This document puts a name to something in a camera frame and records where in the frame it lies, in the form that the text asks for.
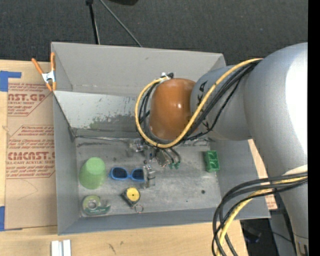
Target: cardboard sheet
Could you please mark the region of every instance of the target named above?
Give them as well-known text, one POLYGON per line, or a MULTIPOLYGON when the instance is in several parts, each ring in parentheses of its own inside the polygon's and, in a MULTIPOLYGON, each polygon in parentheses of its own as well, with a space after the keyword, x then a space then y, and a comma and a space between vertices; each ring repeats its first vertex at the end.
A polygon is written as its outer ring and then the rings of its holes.
MULTIPOLYGON (((39 64, 50 70, 49 63, 39 64)), ((1 127, 7 136, 4 227, 56 225, 53 95, 31 61, 0 60, 0 71, 21 73, 8 79, 7 124, 1 127)))
MULTIPOLYGON (((253 139, 249 139, 249 146, 250 146, 250 150, 251 150, 251 153, 252 153, 252 157, 253 157, 253 160, 254 160, 254 164, 256 166, 256 170, 258 172, 258 176, 260 179, 263 179, 263 178, 267 178, 268 177, 268 174, 267 174, 267 170, 266 170, 266 167, 265 167, 265 164, 257 150, 257 147, 254 143, 254 140, 253 139)), ((277 205, 277 202, 276 202, 276 199, 275 199, 275 196, 273 194, 269 194, 269 195, 266 195, 265 196, 265 201, 266 201, 266 205, 268 206, 268 209, 269 210, 276 210, 278 209, 278 205, 277 205)))

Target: cardboard box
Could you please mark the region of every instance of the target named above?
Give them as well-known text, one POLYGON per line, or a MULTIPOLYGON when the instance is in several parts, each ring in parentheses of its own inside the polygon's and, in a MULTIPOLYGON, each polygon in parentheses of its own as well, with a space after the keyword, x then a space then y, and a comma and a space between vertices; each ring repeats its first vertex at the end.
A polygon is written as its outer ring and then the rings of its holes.
MULTIPOLYGON (((121 198, 126 188, 139 186, 130 180, 107 178, 98 189, 84 188, 79 171, 91 157, 103 159, 107 173, 116 166, 142 167, 143 155, 128 157, 123 139, 138 137, 135 97, 147 84, 162 72, 197 81, 225 62, 220 53, 108 45, 52 43, 52 51, 57 77, 53 111, 59 234, 210 222, 229 189, 258 178, 246 140, 217 141, 177 147, 183 159, 178 170, 161 168, 154 159, 156 186, 140 190, 142 214, 121 198), (205 171, 203 152, 209 149, 218 152, 217 174, 205 171), (81 202, 89 195, 111 202, 107 216, 83 216, 81 202)), ((237 217, 268 216, 264 198, 255 198, 237 217)))

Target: metal bracket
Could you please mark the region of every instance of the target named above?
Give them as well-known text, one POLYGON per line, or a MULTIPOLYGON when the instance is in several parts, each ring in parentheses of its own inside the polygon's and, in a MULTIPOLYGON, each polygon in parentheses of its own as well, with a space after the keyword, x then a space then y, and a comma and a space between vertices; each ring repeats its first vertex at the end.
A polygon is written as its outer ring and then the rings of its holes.
POLYGON ((51 256, 71 256, 71 240, 51 241, 51 256))
POLYGON ((56 71, 52 70, 49 73, 42 73, 43 80, 48 83, 51 79, 53 82, 56 81, 56 71))
POLYGON ((143 176, 145 183, 142 186, 144 189, 156 185, 156 171, 152 169, 151 165, 145 165, 143 167, 143 176))

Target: blue tape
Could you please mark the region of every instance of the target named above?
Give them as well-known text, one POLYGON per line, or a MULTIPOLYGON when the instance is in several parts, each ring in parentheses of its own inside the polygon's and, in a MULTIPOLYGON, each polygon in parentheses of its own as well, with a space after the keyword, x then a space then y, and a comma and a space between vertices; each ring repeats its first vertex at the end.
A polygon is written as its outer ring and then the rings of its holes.
POLYGON ((0 207, 0 232, 5 230, 5 207, 0 207))
POLYGON ((21 72, 0 71, 0 92, 8 91, 9 78, 21 78, 21 72))

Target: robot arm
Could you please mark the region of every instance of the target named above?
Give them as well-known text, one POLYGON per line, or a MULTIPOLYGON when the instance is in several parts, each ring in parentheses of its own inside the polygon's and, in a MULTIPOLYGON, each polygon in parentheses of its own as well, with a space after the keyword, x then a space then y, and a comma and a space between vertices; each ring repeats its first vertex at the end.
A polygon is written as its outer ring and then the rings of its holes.
MULTIPOLYGON (((136 126, 142 137, 158 149, 203 135, 213 140, 252 138, 269 177, 299 168, 305 172, 307 71, 308 44, 301 43, 263 60, 211 70, 195 84, 163 76, 140 93, 135 106, 136 126), (153 89, 149 123, 144 122, 146 135, 140 122, 147 117, 146 106, 153 89), (144 115, 140 117, 138 106, 144 92, 144 115)), ((280 196, 290 217, 297 254, 308 255, 308 185, 280 196)))
MULTIPOLYGON (((212 70, 199 79, 191 95, 193 111, 203 91, 208 91, 201 86, 205 82, 211 86, 229 68, 212 70)), ((270 177, 296 168, 307 171, 307 72, 307 43, 269 55, 243 77, 208 136, 218 140, 253 138, 270 177)), ((226 97, 228 93, 208 114, 200 127, 204 132, 205 123, 213 122, 226 97)), ((290 217, 297 254, 308 255, 308 185, 280 196, 290 217)))

